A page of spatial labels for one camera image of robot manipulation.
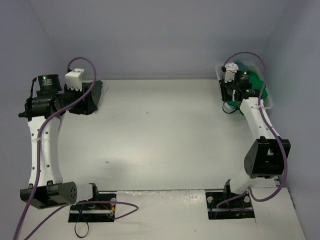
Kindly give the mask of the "white t shirt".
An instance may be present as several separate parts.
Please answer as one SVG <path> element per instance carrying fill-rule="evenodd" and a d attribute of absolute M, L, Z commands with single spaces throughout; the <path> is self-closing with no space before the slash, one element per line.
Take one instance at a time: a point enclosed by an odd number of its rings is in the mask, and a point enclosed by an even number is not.
<path fill-rule="evenodd" d="M 109 87 L 106 84 L 102 84 L 101 86 L 101 96 L 103 97 L 107 91 L 108 91 Z"/>

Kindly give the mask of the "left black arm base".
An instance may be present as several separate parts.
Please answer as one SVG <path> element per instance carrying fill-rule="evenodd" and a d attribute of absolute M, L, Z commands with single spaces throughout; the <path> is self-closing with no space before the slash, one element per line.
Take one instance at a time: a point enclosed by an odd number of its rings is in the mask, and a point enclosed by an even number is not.
<path fill-rule="evenodd" d="M 113 223 L 116 207 L 110 203 L 89 203 L 72 205 L 68 222 L 74 223 L 74 233 L 79 239 L 85 238 L 91 223 Z"/>

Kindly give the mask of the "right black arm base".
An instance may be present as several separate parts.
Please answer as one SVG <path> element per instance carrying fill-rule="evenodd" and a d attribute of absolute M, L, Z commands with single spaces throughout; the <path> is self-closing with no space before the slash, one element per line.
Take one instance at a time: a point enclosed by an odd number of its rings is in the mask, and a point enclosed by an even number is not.
<path fill-rule="evenodd" d="M 234 198 L 236 195 L 231 193 L 226 196 L 222 191 L 206 191 L 206 207 L 209 220 L 240 220 L 254 219 L 255 213 L 249 193 L 241 197 L 229 200 L 226 203 L 221 202 Z"/>

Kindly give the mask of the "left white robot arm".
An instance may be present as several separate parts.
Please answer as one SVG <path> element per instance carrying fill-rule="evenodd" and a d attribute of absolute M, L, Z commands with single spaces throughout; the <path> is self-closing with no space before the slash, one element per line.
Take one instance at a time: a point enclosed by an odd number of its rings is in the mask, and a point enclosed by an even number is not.
<path fill-rule="evenodd" d="M 60 85 L 58 75 L 40 75 L 34 80 L 40 89 L 30 96 L 24 112 L 31 135 L 31 174 L 28 187 L 20 190 L 20 199 L 37 209 L 74 205 L 78 202 L 89 210 L 100 204 L 98 188 L 94 183 L 77 184 L 63 180 L 59 167 L 58 137 L 62 128 L 65 107 L 81 99 L 68 111 L 77 115 L 90 115 L 98 110 L 103 83 L 83 81 L 83 70 L 75 69 L 65 75 Z"/>

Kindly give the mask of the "green t shirt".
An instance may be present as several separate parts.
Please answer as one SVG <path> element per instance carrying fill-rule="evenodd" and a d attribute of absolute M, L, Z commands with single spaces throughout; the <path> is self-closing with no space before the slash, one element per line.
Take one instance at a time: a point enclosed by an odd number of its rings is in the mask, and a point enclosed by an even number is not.
<path fill-rule="evenodd" d="M 239 83 L 240 90 L 242 92 L 242 98 L 244 97 L 259 97 L 259 93 L 262 92 L 261 99 L 267 97 L 267 88 L 263 88 L 263 81 L 259 79 L 255 72 L 250 70 L 238 71 L 235 74 L 235 82 Z M 232 106 L 234 109 L 240 109 L 240 102 L 238 101 L 226 101 L 226 103 Z"/>

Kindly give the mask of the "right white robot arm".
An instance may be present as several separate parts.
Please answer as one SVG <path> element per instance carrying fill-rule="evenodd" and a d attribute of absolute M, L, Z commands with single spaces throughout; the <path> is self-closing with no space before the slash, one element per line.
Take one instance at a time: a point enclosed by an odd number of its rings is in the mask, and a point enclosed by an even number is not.
<path fill-rule="evenodd" d="M 291 143 L 272 126 L 262 99 L 263 90 L 253 88 L 250 72 L 227 68 L 223 71 L 224 77 L 219 80 L 222 100 L 237 103 L 254 138 L 244 157 L 243 170 L 225 183 L 221 193 L 222 202 L 233 206 L 240 195 L 251 192 L 261 179 L 287 177 Z"/>

